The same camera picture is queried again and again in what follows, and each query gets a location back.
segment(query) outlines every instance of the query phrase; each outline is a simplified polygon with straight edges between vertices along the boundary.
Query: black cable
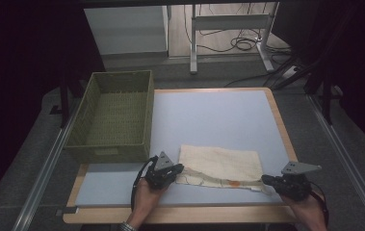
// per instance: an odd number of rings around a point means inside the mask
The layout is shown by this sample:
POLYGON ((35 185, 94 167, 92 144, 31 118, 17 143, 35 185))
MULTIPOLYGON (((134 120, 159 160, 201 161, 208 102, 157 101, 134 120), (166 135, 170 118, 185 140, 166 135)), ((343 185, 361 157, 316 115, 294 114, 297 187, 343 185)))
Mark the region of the black cable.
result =
POLYGON ((209 4, 209 11, 212 13, 212 15, 215 15, 212 10, 210 9, 210 4, 209 4))
POLYGON ((138 172, 137 178, 135 178, 134 184, 132 185, 132 192, 131 192, 131 211, 134 211, 134 204, 135 204, 135 194, 137 192, 137 186, 138 183, 141 180, 141 175, 143 175, 143 170, 146 168, 146 166, 150 163, 150 162, 156 162, 158 160, 157 156, 151 157, 149 158, 145 164, 143 164, 143 167, 141 168, 141 170, 138 172))
MULTIPOLYGON (((314 47, 315 45, 317 44, 320 44, 320 42, 323 40, 323 38, 326 36, 326 33, 328 30, 330 30, 331 28, 333 27, 333 25, 327 25, 327 27, 325 29, 322 30, 322 32, 317 35, 316 37, 314 37, 314 39, 312 41, 310 41, 306 46, 302 47, 302 49, 300 49, 298 52, 292 54, 291 58, 288 60, 293 60, 293 57, 297 56, 298 58, 302 58, 304 57, 305 55, 308 55, 308 51, 311 47, 314 47)), ((289 62, 286 61, 283 65, 281 65, 280 67, 285 67, 289 64, 289 62)), ((263 84, 263 87, 265 87, 267 85, 267 83, 270 81, 270 79, 272 78, 273 76, 269 76, 268 80, 266 80, 266 82, 263 84)), ((278 76, 274 83, 272 85, 269 86, 269 88, 271 89, 275 83, 277 82, 277 80, 280 78, 281 76, 278 76)))
MULTIPOLYGON (((279 72, 283 71, 285 69, 285 67, 287 67, 288 65, 292 64, 297 58, 298 58, 298 56, 292 55, 290 57, 290 59, 286 60, 284 62, 284 64, 282 64, 281 66, 279 66, 278 69, 275 72, 273 72, 271 76, 269 76, 269 78, 264 82, 263 87, 266 87, 267 86, 267 83, 273 77, 273 74, 276 74, 276 73, 279 73, 279 72)), ((271 86, 269 86, 268 88, 271 88, 275 84, 275 82, 277 81, 278 78, 276 78, 275 81, 274 81, 274 83, 271 86)))
POLYGON ((324 219, 326 221, 326 227, 328 227, 328 221, 329 221, 329 210, 326 206, 326 194, 324 193, 324 191, 321 189, 320 186, 318 186, 317 184, 315 184, 314 182, 309 181, 310 184, 314 185, 315 187, 318 188, 318 190, 320 191, 321 195, 323 196, 323 198, 321 198, 319 195, 317 195, 315 192, 311 192, 310 194, 320 203, 321 208, 323 209, 323 213, 324 213, 324 219))
POLYGON ((248 31, 252 31, 252 32, 254 32, 254 34, 256 34, 258 37, 260 37, 260 34, 259 34, 258 32, 256 32, 256 30, 255 30, 255 29, 248 29, 248 31))
POLYGON ((252 14, 255 3, 253 3, 253 5, 251 6, 251 8, 250 8, 250 5, 248 5, 248 10, 250 10, 250 14, 252 14))
MULTIPOLYGON (((266 6, 267 6, 267 2, 266 3, 264 3, 264 8, 263 8, 263 12, 262 13, 264 13, 264 10, 266 10, 266 6)), ((259 29, 259 33, 258 33, 258 35, 259 35, 259 39, 261 39, 261 36, 260 36, 260 34, 261 34, 261 29, 259 29)))
POLYGON ((269 89, 271 89, 277 83, 277 81, 280 79, 281 76, 283 76, 284 73, 285 73, 285 69, 283 69, 281 71, 281 73, 277 76, 277 78, 275 78, 274 82, 269 86, 269 89))
POLYGON ((288 55, 291 56, 290 54, 281 54, 281 55, 272 55, 272 61, 276 64, 284 64, 284 63, 279 63, 277 60, 274 59, 275 56, 282 56, 282 55, 288 55))
MULTIPOLYGON (((189 33, 188 33, 187 23, 186 23, 186 5, 184 5, 184 9, 183 10, 184 10, 185 33, 186 33, 186 36, 188 38, 188 41, 192 44, 191 38, 189 37, 189 33)), ((201 5, 199 7, 199 15, 200 14, 201 14, 201 5)), ((226 31, 226 30, 218 30, 218 31, 211 32, 211 33, 208 33, 208 34, 202 34, 201 32, 200 33, 203 36, 208 36, 208 35, 212 35, 212 34, 215 34, 215 33, 222 32, 222 31, 226 31)), ((217 49, 213 49, 211 47, 204 46, 204 45, 197 45, 196 47, 202 47, 202 48, 205 48, 205 49, 208 49, 208 50, 211 50, 211 51, 214 51, 214 52, 220 52, 220 53, 230 51, 230 50, 232 50, 234 48, 237 48, 237 49, 239 49, 241 51, 248 51, 248 50, 250 50, 251 48, 253 48, 255 46, 255 44, 256 44, 257 41, 254 40, 254 39, 251 39, 251 38, 242 38, 241 37, 241 34, 243 33, 243 31, 244 30, 240 30, 239 35, 236 38, 233 38, 230 41, 231 47, 230 48, 227 48, 225 50, 217 50, 217 49), (247 48, 240 47, 240 45, 243 45, 243 44, 249 45, 249 47, 247 47, 247 48)))
POLYGON ((263 84, 263 87, 266 87, 267 83, 270 81, 270 79, 273 77, 273 75, 275 75, 275 74, 279 73, 280 71, 282 71, 286 66, 290 65, 296 58, 297 58, 296 56, 292 56, 289 60, 287 60, 284 64, 282 64, 281 66, 279 66, 278 69, 276 69, 272 73, 267 73, 267 74, 263 74, 263 75, 256 75, 256 76, 249 76, 249 77, 244 78, 244 79, 235 80, 235 81, 232 81, 232 82, 224 85, 224 88, 227 88, 229 85, 232 85, 234 83, 246 81, 246 80, 249 80, 249 79, 254 79, 254 78, 260 78, 260 77, 269 76, 269 78, 267 78, 267 80, 263 84))
POLYGON ((288 49, 291 49, 291 46, 289 46, 289 47, 272 47, 272 46, 266 45, 266 47, 269 47, 269 48, 274 49, 274 50, 288 50, 288 49))
POLYGON ((236 14, 239 12, 239 10, 244 6, 245 4, 242 3, 242 5, 240 5, 240 8, 237 10, 236 14))

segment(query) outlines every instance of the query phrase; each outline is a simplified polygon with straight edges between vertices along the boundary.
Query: green wicker basket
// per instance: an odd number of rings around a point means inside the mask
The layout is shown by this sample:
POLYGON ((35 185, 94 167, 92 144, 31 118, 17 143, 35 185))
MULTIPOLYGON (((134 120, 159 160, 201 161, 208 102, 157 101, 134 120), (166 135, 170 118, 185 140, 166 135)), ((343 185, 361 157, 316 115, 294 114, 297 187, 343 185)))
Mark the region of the green wicker basket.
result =
POLYGON ((78 163, 145 162, 153 102, 149 70, 93 73, 65 150, 78 163))

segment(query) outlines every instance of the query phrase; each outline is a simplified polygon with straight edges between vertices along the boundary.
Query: beige cloth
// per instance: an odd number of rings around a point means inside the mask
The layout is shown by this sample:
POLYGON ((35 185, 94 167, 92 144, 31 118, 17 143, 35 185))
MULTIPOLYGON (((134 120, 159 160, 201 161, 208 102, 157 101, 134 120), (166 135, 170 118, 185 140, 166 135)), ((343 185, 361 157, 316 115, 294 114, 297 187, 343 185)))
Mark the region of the beige cloth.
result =
POLYGON ((263 170, 255 151, 182 145, 179 163, 184 170, 176 183, 263 191, 263 170))

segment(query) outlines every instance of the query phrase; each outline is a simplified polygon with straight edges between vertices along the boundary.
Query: human hand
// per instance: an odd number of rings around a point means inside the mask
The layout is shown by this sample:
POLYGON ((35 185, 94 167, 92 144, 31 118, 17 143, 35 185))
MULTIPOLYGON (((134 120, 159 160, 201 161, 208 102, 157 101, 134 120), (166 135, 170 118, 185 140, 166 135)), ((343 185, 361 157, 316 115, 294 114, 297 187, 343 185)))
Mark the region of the human hand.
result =
POLYGON ((311 231, 326 231, 326 220, 320 203, 309 195, 303 201, 294 201, 284 195, 281 199, 293 210, 294 215, 311 231))
POLYGON ((141 179, 137 185, 135 194, 134 211, 127 223, 135 229, 139 229, 148 215, 158 205, 159 199, 168 188, 152 190, 145 179, 141 179))

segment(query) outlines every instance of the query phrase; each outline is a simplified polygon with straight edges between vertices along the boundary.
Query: wooden table frame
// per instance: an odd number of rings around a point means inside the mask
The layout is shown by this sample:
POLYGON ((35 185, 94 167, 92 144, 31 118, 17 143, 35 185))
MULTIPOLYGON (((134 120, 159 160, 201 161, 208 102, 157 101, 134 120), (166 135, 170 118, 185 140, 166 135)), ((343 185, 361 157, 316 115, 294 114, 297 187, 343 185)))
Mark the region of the wooden table frame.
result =
MULTIPOLYGON (((267 88, 240 89, 183 89, 155 90, 155 93, 173 92, 224 92, 243 90, 263 90, 266 93, 278 131, 283 140, 290 161, 297 161, 297 156, 288 137, 281 115, 272 92, 267 88)), ((67 207, 76 207, 75 201, 83 184, 89 165, 80 165, 67 207)), ((66 223, 121 223, 127 220, 130 208, 87 207, 77 208, 75 214, 64 214, 66 223)), ((158 207, 145 223, 275 223, 297 222, 292 210, 284 204, 246 205, 246 206, 209 206, 209 207, 158 207)))

